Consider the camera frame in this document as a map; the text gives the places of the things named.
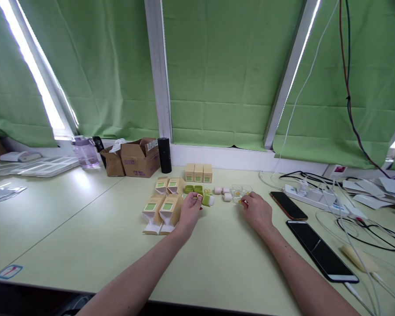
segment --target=phone screen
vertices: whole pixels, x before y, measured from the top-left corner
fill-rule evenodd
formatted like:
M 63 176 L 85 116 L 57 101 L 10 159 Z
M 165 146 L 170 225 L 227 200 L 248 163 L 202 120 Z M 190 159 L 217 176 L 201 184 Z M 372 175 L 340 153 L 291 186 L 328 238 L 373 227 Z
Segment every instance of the phone screen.
M 271 192 L 271 196 L 292 219 L 307 219 L 307 215 L 284 192 Z
M 312 257 L 318 268 L 321 271 L 323 270 L 323 274 L 354 275 L 309 224 L 306 222 L 293 223 L 292 221 L 287 221 L 287 225 Z

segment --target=light green table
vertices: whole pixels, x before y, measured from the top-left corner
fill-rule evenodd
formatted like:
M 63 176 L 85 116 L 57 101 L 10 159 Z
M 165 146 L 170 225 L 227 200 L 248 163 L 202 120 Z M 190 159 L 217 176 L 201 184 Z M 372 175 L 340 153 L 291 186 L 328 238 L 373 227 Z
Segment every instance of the light green table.
M 122 179 L 80 167 L 53 178 L 0 176 L 0 186 L 28 187 L 0 202 L 0 270 Z
M 173 167 L 171 177 L 183 176 L 184 167 Z M 13 263 L 23 270 L 10 281 L 72 291 L 98 292 L 112 278 L 153 247 L 162 236 L 142 235 L 146 226 L 141 211 L 155 193 L 156 172 L 150 179 L 123 178 L 68 222 L 44 238 Z M 312 266 L 310 257 L 285 225 L 288 219 L 269 196 L 272 190 L 257 172 L 213 170 L 213 183 L 204 188 L 250 184 L 273 207 L 273 223 Z M 330 235 L 315 218 L 319 211 L 296 202 L 309 216 L 308 222 L 361 279 L 355 288 L 368 301 L 359 272 L 338 251 L 342 243 Z M 191 239 L 180 250 L 152 293 L 151 300 L 229 309 L 270 315 L 300 315 L 278 264 L 254 231 L 243 221 L 242 207 L 216 196 L 215 205 L 204 208 Z M 389 210 L 360 209 L 385 227 L 395 230 L 395 215 Z M 342 238 L 333 216 L 321 219 Z M 393 264 L 395 254 L 369 249 Z M 383 268 L 381 276 L 395 289 L 395 269 Z M 332 284 L 362 315 L 368 312 L 342 284 Z M 383 315 L 395 315 L 395 299 L 377 285 Z

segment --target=red cable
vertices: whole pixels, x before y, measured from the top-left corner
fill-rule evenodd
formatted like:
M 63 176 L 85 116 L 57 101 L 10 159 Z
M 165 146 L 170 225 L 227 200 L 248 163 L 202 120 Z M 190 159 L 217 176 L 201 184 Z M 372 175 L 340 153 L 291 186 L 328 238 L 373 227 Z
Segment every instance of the red cable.
M 385 171 L 382 170 L 381 167 L 379 167 L 369 156 L 368 153 L 366 153 L 366 151 L 364 150 L 363 144 L 361 142 L 361 138 L 360 135 L 358 134 L 356 127 L 354 125 L 354 121 L 352 119 L 352 111 L 351 111 L 351 94 L 350 94 L 350 86 L 348 84 L 348 80 L 347 80 L 347 68 L 345 66 L 345 53 L 344 53 L 344 40 L 342 38 L 342 0 L 339 0 L 339 36 L 341 39 L 341 54 L 342 54 L 342 63 L 344 66 L 344 79 L 345 79 L 345 87 L 347 88 L 347 99 L 348 99 L 348 107 L 349 107 L 349 117 L 350 117 L 350 121 L 351 121 L 351 125 L 352 125 L 352 131 L 354 132 L 355 136 L 357 137 L 357 141 L 359 143 L 359 146 L 361 148 L 361 150 L 363 151 L 364 155 L 366 156 L 366 158 L 370 161 L 370 163 L 372 165 L 374 165 L 376 168 L 378 168 L 387 178 L 391 178 L 390 176 L 388 176 L 386 174 Z

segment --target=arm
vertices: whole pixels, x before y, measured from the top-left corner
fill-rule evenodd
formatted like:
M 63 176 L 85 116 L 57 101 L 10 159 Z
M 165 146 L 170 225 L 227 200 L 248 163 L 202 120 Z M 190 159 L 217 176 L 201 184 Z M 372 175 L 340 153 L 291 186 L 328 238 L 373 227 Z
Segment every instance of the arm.
M 202 197 L 193 199 L 197 195 L 191 192 L 184 199 L 176 228 L 99 291 L 80 310 L 78 316 L 127 316 L 139 313 L 198 222 Z
M 244 218 L 275 256 L 304 315 L 359 315 L 282 237 L 272 224 L 272 207 L 260 195 L 251 192 L 241 203 Z

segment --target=green curtain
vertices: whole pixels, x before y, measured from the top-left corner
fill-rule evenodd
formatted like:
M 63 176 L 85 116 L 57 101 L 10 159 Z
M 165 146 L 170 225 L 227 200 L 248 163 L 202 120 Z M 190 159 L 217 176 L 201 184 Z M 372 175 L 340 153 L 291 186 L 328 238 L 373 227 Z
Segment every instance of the green curtain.
M 310 71 L 335 1 L 322 1 L 273 148 L 281 152 L 292 107 Z M 350 1 L 350 92 L 355 126 L 366 152 L 379 166 L 395 132 L 395 0 Z M 343 34 L 348 45 L 343 4 Z M 323 37 L 312 75 L 300 95 L 283 158 L 374 168 L 360 150 L 347 113 L 338 8 Z
M 176 144 L 264 150 L 302 0 L 163 0 Z
M 158 137 L 143 0 L 20 0 L 86 136 Z
M 43 99 L 0 8 L 0 135 L 56 147 Z

